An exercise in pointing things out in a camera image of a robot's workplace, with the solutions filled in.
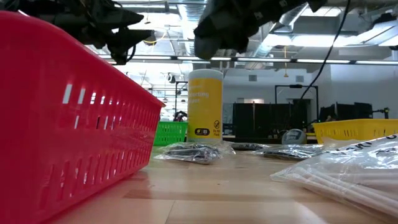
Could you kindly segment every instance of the wooden table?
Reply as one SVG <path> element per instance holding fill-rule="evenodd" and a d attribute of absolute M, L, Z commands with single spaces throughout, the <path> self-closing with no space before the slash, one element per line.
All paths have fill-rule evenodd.
<path fill-rule="evenodd" d="M 52 223 L 381 223 L 355 208 L 270 180 L 270 174 L 293 163 L 248 152 L 208 166 L 152 160 Z"/>

